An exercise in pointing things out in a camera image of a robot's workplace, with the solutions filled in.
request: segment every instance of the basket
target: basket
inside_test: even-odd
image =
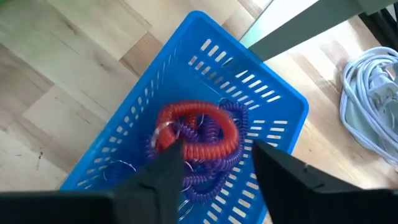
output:
[[[288,152],[308,113],[306,99],[206,14],[191,12],[70,173],[61,190],[109,189],[145,163],[143,140],[157,113],[180,100],[247,105],[244,155],[220,194],[194,206],[182,223],[262,223],[266,207],[251,160],[253,139]]]

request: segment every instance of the red coiled keychain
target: red coiled keychain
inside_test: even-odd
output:
[[[157,126],[179,119],[181,116],[191,117],[192,114],[207,114],[221,127],[224,138],[216,144],[185,142],[183,144],[185,159],[219,159],[232,153],[238,145],[238,130],[233,120],[216,105],[202,101],[181,101],[166,106],[159,113]],[[176,140],[173,129],[165,127],[159,133],[158,151],[169,147]]]

